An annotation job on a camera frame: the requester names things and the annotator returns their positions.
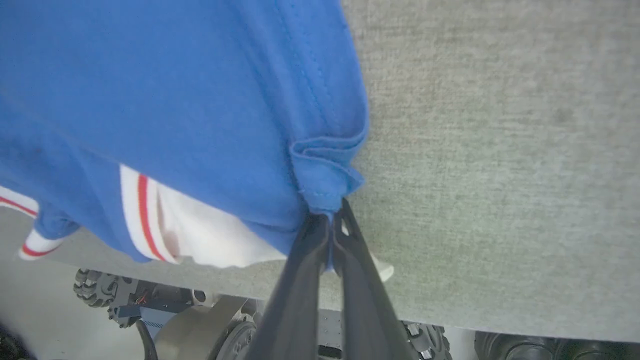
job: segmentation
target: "garment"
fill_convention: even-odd
[[[35,199],[42,241],[82,225],[177,261],[149,221],[160,188],[277,250],[247,265],[287,255],[308,211],[363,183],[367,102],[339,1],[7,1],[0,54],[0,185]]]

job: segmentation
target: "blue fabric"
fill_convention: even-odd
[[[0,97],[21,131],[70,147],[93,188],[81,207],[103,219],[72,218],[96,233],[89,222],[122,217],[104,205],[117,163],[238,216],[284,254],[307,211],[337,211],[363,182],[350,162],[367,102],[338,0],[3,1]],[[65,191],[43,195],[75,214]],[[113,246],[118,232],[99,236]]]

